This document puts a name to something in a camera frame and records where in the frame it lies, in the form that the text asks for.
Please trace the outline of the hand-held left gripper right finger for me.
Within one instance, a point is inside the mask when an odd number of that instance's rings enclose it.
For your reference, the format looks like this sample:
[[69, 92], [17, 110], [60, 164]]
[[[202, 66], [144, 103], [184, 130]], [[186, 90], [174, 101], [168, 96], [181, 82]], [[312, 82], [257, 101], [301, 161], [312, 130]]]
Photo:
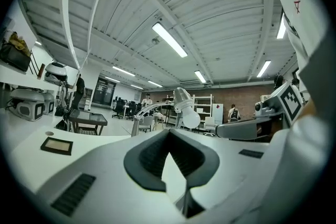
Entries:
[[189, 138], [202, 146], [212, 149], [219, 158], [219, 166], [212, 178], [203, 186], [191, 188], [194, 200], [209, 211], [226, 200], [252, 175], [260, 163], [260, 158], [242, 155], [242, 150], [266, 154], [269, 143], [232, 141], [210, 137], [183, 130], [173, 130], [182, 138]]

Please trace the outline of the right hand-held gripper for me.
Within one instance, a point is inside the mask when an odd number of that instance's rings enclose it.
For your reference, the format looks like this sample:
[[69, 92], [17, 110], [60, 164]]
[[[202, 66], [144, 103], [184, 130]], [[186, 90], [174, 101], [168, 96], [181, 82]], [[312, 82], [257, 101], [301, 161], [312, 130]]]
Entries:
[[221, 124], [216, 127], [216, 135], [238, 141], [252, 141], [270, 135], [273, 119], [284, 118], [284, 128], [290, 128], [303, 109], [299, 90], [286, 82], [263, 101], [255, 104], [255, 119]]

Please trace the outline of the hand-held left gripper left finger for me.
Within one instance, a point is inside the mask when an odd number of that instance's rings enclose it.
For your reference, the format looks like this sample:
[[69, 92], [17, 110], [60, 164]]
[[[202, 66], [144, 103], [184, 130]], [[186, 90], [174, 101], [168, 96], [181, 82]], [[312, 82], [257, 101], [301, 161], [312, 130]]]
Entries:
[[67, 223], [184, 223], [162, 180], [167, 155], [184, 152], [176, 130], [90, 150], [49, 178], [37, 196]]

